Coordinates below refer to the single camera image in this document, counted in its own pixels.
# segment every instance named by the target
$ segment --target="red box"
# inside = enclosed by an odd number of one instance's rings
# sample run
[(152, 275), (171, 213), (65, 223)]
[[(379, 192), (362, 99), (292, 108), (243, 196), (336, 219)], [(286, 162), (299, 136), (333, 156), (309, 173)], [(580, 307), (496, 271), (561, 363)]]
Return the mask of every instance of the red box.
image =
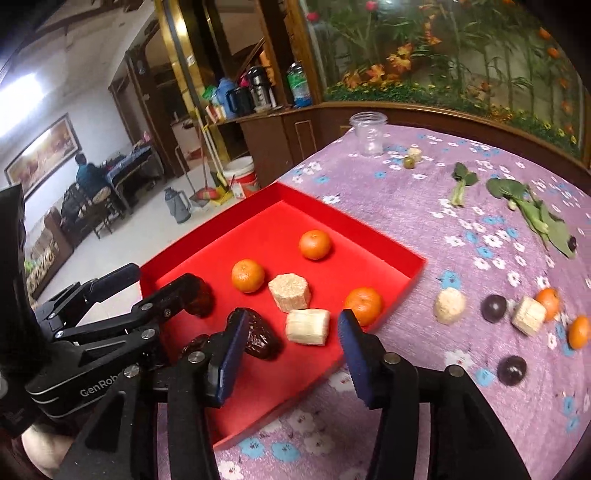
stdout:
[[(298, 249), (300, 236), (312, 229), (326, 231), (333, 242), (331, 253), (320, 261), (305, 259)], [(296, 273), (308, 281), (310, 308), (331, 313), (324, 346), (288, 342), (287, 314), (277, 308), (266, 286), (254, 294), (243, 294), (233, 287), (230, 272), (244, 258), (265, 268), (266, 281), (282, 273)], [(425, 264), (424, 258), (367, 225), (274, 183), (197, 227), (146, 263), (141, 268), (140, 286), (147, 296), (187, 272), (212, 286), (216, 307), (208, 318), (181, 312), (163, 326), (162, 342), (173, 361), (197, 335), (223, 330), (228, 314), (236, 307), (256, 310), (284, 342), (283, 352), (271, 362), (245, 354), (231, 398), (220, 410), (209, 410), (212, 440), (218, 448), (240, 441), (242, 434), (262, 426), (262, 421), (339, 366), (342, 350), (336, 319), (351, 290), (375, 288), (384, 299), (385, 312), (391, 313)]]

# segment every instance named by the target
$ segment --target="purple tablecloth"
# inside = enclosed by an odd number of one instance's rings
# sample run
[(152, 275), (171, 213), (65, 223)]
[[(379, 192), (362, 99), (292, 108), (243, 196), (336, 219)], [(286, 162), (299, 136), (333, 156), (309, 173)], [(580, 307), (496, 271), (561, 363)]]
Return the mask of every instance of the purple tablecloth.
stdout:
[[(426, 257), (428, 265), (409, 298), (378, 331), (387, 350), (421, 367), (442, 370), (461, 364), (501, 419), (534, 480), (550, 480), (565, 463), (591, 418), (591, 352), (573, 351), (565, 327), (591, 314), (591, 199), (544, 168), (498, 148), (437, 132), (389, 126), (387, 153), (356, 153), (353, 132), (335, 141), (281, 178), (287, 185), (333, 205)], [(423, 151), (414, 170), (401, 167), (409, 147)], [(466, 189), (464, 209), (451, 209), (451, 173), (457, 161), (480, 182)], [(491, 177), (529, 182), (561, 216), (579, 242), (569, 260), (546, 251), (519, 211), (486, 190)], [(518, 301), (551, 285), (563, 312), (539, 334), (526, 338), (509, 320), (482, 319), (482, 299), (498, 293)], [(452, 286), (468, 301), (453, 326), (433, 316), (437, 293)], [(496, 378), (498, 362), (519, 355), (525, 380), (506, 387)], [(226, 480), (363, 480), (378, 429), (379, 411), (357, 399), (346, 368), (313, 391), (296, 410), (251, 438), (216, 452)], [(416, 478), (428, 461), (428, 409), (421, 409)]]

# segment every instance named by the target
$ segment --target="picture frame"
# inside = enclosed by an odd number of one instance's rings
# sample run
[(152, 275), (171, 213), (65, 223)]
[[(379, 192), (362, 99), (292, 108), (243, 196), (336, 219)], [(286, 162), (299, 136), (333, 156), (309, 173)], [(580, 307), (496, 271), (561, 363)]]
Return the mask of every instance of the picture frame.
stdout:
[(4, 169), (9, 184), (21, 183), (25, 200), (58, 168), (80, 152), (68, 114), (53, 122)]

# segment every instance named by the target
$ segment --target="cup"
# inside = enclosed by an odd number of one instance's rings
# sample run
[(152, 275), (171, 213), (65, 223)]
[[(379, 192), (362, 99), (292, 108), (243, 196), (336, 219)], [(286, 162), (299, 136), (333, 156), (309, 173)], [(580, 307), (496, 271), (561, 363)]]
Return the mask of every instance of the cup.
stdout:
[(359, 153), (379, 157), (384, 153), (384, 125), (388, 118), (379, 112), (359, 112), (349, 118), (359, 143)]

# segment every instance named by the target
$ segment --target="plastic bottle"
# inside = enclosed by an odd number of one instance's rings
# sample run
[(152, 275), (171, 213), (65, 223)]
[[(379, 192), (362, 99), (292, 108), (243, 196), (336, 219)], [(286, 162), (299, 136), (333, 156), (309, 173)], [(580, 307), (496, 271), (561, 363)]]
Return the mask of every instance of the plastic bottle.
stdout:
[(302, 108), (303, 106), (312, 105), (308, 79), (299, 62), (292, 63), (289, 70), (287, 70), (287, 82), (290, 84), (296, 107)]

